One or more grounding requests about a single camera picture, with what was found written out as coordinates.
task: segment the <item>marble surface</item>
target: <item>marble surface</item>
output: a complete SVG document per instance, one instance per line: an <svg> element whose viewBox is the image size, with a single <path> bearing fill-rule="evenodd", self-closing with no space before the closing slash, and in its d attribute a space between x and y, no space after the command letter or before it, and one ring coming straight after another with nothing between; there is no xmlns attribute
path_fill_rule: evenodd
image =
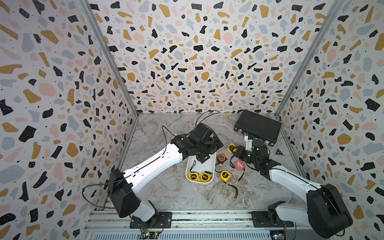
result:
<svg viewBox="0 0 384 240"><path fill-rule="evenodd" d="M204 120L224 144L217 153L224 154L228 158L231 154L226 148L230 143L245 145L243 135L233 130L238 116L216 114ZM198 115L140 115L122 170L136 166L164 148L162 125L173 134L188 133L194 128L197 118ZM167 142L173 138L168 132L166 136ZM279 136L275 146L268 148L271 151L271 159L297 172L282 136ZM277 148L285 155L275 155ZM295 195L290 190L268 181L250 168L246 168L242 180L237 181L242 171L232 169L229 161L217 166L217 170L227 170L232 174L228 183L237 186L239 193L236 199L234 199L235 190L225 185L218 174L208 185L190 183L185 177L186 165L187 159L163 171L146 184L137 195L142 200L150 200L160 210L266 209L268 205L280 200L295 201Z"/></svg>

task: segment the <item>triangular label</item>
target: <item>triangular label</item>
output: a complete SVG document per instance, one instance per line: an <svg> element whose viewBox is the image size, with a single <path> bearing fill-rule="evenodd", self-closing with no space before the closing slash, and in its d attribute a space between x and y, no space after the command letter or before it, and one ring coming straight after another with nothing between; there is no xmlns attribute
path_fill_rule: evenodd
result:
<svg viewBox="0 0 384 240"><path fill-rule="evenodd" d="M280 149L276 149L275 155L285 155Z"/></svg>

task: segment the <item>metal corner post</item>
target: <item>metal corner post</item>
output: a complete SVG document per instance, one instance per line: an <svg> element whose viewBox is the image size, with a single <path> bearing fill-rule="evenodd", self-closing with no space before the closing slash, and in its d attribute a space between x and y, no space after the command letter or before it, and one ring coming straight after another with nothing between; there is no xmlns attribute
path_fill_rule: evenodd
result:
<svg viewBox="0 0 384 240"><path fill-rule="evenodd" d="M328 15L326 19L323 22L322 28L320 28L319 33L317 34L315 40L313 41L312 45L310 46L308 53L305 55L302 65L300 66L299 70L296 72L296 75L293 78L293 81L289 85L283 100L281 101L279 107L276 110L275 115L279 116L284 107L287 103L288 99L290 98L292 92L295 90L295 87L299 83L301 77L303 76L305 70L307 69L309 63L311 62L313 56L315 55L317 49L319 48L321 41L327 34L329 28L332 26L333 21L336 19L337 14L339 13L342 5L344 4L345 0L334 0L331 9L328 12Z"/></svg>
<svg viewBox="0 0 384 240"><path fill-rule="evenodd" d="M108 45L105 42L103 38L103 33L101 32L101 29L99 25L96 22L96 18L92 13L91 7L89 5L88 0L77 0L79 3L79 6L81 10L83 11L85 18L87 19L89 23L89 28L93 31L95 38L97 42L99 43L99 46L101 48L101 51L104 54L104 57L106 58L107 63L111 67L111 71L114 74L118 85L120 86L121 92L127 101L127 104L130 108L131 113L134 115L134 118L137 119L138 117L138 112L136 111L135 105L132 102L131 96L128 93L127 87L124 84L124 81L122 80L122 77L120 75L120 72L118 70L118 67L116 66L115 61L113 60L113 57L111 55L111 52L109 51Z"/></svg>

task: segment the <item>vent grille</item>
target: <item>vent grille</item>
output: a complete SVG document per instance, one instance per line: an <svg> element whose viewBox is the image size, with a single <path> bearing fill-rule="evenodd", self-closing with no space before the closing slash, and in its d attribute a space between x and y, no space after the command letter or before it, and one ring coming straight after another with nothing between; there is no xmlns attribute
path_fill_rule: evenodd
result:
<svg viewBox="0 0 384 240"><path fill-rule="evenodd" d="M93 240L142 239L140 232L96 232ZM227 231L164 231L158 239L226 239L226 240L269 240L268 230L227 230Z"/></svg>

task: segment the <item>terrazzo wallpaper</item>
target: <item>terrazzo wallpaper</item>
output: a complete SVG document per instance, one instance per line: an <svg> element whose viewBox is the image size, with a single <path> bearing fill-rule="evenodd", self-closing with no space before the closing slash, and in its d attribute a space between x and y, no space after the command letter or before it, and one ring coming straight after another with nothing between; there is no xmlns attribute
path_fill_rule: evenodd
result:
<svg viewBox="0 0 384 240"><path fill-rule="evenodd" d="M383 239L384 2L345 1L281 117L307 178L333 184L344 239Z"/></svg>
<svg viewBox="0 0 384 240"><path fill-rule="evenodd" d="M89 3L139 113L271 113L333 0Z"/></svg>
<svg viewBox="0 0 384 240"><path fill-rule="evenodd" d="M0 239L80 239L81 190L107 181L131 113L77 2L1 0L0 16Z"/></svg>

